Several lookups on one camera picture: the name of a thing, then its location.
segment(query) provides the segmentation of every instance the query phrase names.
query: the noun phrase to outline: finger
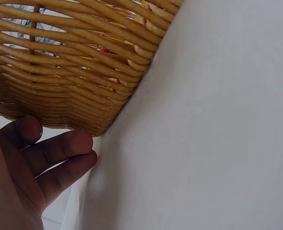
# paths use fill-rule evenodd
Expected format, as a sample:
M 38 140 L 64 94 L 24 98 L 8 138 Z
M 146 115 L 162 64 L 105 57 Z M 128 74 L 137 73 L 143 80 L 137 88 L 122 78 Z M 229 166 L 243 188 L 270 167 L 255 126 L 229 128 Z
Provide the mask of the finger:
M 47 205 L 51 204 L 66 188 L 80 179 L 97 162 L 97 154 L 91 151 L 88 154 L 70 158 L 63 164 L 37 177 Z
M 27 115 L 24 118 L 13 121 L 0 129 L 0 132 L 19 150 L 29 145 L 34 145 L 42 135 L 42 126 L 33 116 Z
M 84 130 L 63 133 L 28 147 L 22 154 L 35 176 L 70 157 L 89 153 L 93 137 Z

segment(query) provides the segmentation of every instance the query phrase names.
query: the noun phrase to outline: woven wicker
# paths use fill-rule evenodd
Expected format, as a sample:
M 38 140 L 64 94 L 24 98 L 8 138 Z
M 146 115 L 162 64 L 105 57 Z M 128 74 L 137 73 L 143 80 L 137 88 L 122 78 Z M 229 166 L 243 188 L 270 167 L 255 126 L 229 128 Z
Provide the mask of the woven wicker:
M 101 135 L 182 0 L 0 0 L 0 114 Z

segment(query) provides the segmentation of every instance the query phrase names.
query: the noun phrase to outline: white sheet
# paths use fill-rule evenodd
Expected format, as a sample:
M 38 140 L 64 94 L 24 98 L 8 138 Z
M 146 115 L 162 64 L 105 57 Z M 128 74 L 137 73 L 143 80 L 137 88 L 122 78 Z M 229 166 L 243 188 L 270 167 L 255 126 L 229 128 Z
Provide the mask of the white sheet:
M 186 0 L 63 230 L 283 230 L 283 0 Z

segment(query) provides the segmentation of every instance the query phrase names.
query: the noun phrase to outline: skin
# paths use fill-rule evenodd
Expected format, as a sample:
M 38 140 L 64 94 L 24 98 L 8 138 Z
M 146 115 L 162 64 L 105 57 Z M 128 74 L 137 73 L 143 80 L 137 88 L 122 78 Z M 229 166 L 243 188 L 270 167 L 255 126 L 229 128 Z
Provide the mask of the skin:
M 41 135 L 32 116 L 0 130 L 0 230 L 43 230 L 45 208 L 97 162 L 86 131 L 37 143 Z

